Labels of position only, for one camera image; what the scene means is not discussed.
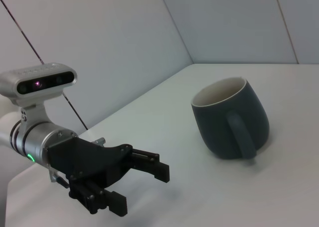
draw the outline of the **gray wall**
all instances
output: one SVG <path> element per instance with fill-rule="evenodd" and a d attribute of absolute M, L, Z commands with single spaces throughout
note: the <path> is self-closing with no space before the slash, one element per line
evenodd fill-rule
<path fill-rule="evenodd" d="M 26 66 L 39 65 L 40 61 L 24 39 L 23 35 L 0 3 L 0 72 Z M 55 123 L 82 133 L 85 128 L 63 97 L 47 101 L 48 116 Z M 16 111 L 7 105 L 7 99 L 0 97 L 0 117 Z M 0 226 L 4 222 L 7 183 L 20 171 L 31 165 L 31 161 L 0 145 Z"/>
<path fill-rule="evenodd" d="M 279 0 L 301 64 L 319 63 L 318 0 Z"/>
<path fill-rule="evenodd" d="M 4 0 L 44 62 L 74 68 L 65 93 L 88 128 L 192 64 L 163 0 Z"/>
<path fill-rule="evenodd" d="M 276 0 L 164 0 L 195 63 L 296 63 Z"/>

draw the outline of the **white table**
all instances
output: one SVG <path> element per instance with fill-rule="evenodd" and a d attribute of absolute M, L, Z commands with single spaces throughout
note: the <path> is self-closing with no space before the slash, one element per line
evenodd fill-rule
<path fill-rule="evenodd" d="M 216 159 L 190 105 L 203 87 L 243 76 L 268 115 L 271 134 L 257 164 Z M 34 165 L 9 184 L 7 227 L 319 226 L 319 65 L 191 65 L 81 135 L 160 154 L 170 182 L 130 170 L 110 187 L 128 214 L 96 215 Z"/>

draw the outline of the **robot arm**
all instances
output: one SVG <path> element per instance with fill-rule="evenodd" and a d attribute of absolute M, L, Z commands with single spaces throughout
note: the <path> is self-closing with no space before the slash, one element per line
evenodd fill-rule
<path fill-rule="evenodd" d="M 119 181 L 131 168 L 169 181 L 169 166 L 158 154 L 133 149 L 129 144 L 105 148 L 105 140 L 80 139 L 77 134 L 51 122 L 44 101 L 62 94 L 73 85 L 76 72 L 62 64 L 50 63 L 14 70 L 0 75 L 0 94 L 21 107 L 21 119 L 0 138 L 20 155 L 49 170 L 51 182 L 70 188 L 69 196 L 95 214 L 98 209 L 119 216 L 127 214 L 126 198 L 105 188 Z M 65 174 L 66 180 L 58 175 Z"/>

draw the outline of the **mug handle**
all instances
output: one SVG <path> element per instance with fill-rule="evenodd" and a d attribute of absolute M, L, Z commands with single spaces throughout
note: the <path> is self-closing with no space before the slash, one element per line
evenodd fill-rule
<path fill-rule="evenodd" d="M 226 118 L 238 143 L 243 158 L 254 158 L 257 155 L 256 148 L 243 119 L 235 111 L 228 112 L 226 114 Z"/>

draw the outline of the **white surface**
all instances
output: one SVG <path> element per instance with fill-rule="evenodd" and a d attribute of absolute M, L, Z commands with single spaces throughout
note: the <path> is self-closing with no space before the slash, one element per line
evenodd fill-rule
<path fill-rule="evenodd" d="M 267 148 L 253 166 L 215 158 L 190 105 L 203 87 L 234 76 L 247 78 L 270 121 Z M 318 76 L 318 65 L 189 66 L 81 135 L 159 153 L 170 182 L 130 170 L 109 188 L 127 197 L 129 213 L 90 215 L 34 165 L 9 184 L 6 226 L 316 227 Z"/>
<path fill-rule="evenodd" d="M 279 0 L 301 64 L 319 63 L 318 0 Z"/>
<path fill-rule="evenodd" d="M 165 0 L 194 63 L 296 63 L 276 0 Z"/>
<path fill-rule="evenodd" d="M 0 3 L 0 72 L 41 64 L 18 27 Z M 51 120 L 61 126 L 82 133 L 85 128 L 63 97 L 46 102 Z M 0 97 L 0 117 L 17 110 Z M 0 226 L 4 223 L 6 188 L 12 177 L 30 166 L 30 162 L 20 155 L 0 145 Z"/>
<path fill-rule="evenodd" d="M 4 2 L 44 62 L 77 71 L 65 93 L 88 127 L 192 64 L 163 0 Z"/>

